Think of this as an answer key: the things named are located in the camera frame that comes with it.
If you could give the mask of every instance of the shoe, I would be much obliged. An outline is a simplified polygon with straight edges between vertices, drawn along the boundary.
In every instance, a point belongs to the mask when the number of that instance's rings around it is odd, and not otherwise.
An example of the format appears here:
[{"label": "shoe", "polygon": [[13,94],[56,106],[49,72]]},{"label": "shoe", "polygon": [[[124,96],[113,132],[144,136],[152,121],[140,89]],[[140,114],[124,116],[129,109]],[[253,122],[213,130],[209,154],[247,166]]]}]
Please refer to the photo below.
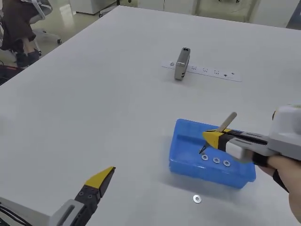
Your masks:
[{"label": "shoe", "polygon": [[25,53],[17,53],[16,54],[17,59],[17,66],[18,67],[27,67],[28,66],[28,57]]},{"label": "shoe", "polygon": [[28,53],[27,56],[28,56],[28,64],[29,65],[32,65],[33,63],[37,62],[40,57],[39,52],[36,49],[34,49],[34,52],[32,52],[32,53]]}]

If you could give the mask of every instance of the human hand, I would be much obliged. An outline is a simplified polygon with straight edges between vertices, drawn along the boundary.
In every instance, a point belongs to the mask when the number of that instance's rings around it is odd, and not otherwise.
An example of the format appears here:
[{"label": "human hand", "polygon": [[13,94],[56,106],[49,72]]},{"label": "human hand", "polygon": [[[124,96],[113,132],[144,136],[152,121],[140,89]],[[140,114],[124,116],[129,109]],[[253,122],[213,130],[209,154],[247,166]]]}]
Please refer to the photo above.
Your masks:
[{"label": "human hand", "polygon": [[289,192],[291,211],[301,223],[301,162],[283,156],[271,156],[268,158],[268,167],[260,168],[270,176],[278,170]]}]

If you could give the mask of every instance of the chair base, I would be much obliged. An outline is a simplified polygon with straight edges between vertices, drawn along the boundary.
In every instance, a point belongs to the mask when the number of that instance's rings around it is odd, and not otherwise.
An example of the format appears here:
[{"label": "chair base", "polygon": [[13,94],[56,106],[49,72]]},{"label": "chair base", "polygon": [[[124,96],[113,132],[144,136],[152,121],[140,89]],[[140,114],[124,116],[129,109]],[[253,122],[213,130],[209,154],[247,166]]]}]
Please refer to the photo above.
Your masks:
[{"label": "chair base", "polygon": [[[37,38],[36,39],[41,39],[41,40],[48,40],[48,41],[55,41],[58,45],[61,45],[62,39],[60,36],[56,35],[56,34],[51,34],[48,33],[47,31],[45,31],[43,28],[39,28],[39,29],[34,29],[33,32],[36,34]],[[42,55],[41,49],[38,45],[37,40],[34,40],[34,44],[36,46],[36,49],[39,51],[40,56]]]}]

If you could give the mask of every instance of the white cabinet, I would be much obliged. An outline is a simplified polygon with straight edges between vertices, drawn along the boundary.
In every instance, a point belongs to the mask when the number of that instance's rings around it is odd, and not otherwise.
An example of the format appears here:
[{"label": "white cabinet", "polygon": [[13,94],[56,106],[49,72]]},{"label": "white cabinet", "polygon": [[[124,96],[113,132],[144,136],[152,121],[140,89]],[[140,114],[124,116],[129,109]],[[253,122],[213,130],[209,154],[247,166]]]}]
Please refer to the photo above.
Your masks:
[{"label": "white cabinet", "polygon": [[70,0],[70,6],[75,12],[95,14],[114,2],[114,0]]},{"label": "white cabinet", "polygon": [[198,0],[165,0],[164,11],[195,15]]},{"label": "white cabinet", "polygon": [[198,0],[138,0],[139,8],[194,15]]}]

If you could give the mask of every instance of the dark clothing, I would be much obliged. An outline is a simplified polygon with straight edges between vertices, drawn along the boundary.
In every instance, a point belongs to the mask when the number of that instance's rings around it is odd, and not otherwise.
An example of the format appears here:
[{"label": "dark clothing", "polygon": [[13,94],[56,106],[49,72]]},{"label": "dark clothing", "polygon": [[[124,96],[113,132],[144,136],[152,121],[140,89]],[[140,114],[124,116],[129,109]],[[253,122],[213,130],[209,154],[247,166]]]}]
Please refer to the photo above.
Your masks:
[{"label": "dark clothing", "polygon": [[31,3],[20,0],[3,0],[2,10],[4,33],[1,49],[24,52],[21,39],[33,41],[36,37],[29,24],[30,19],[38,14],[36,8]]}]

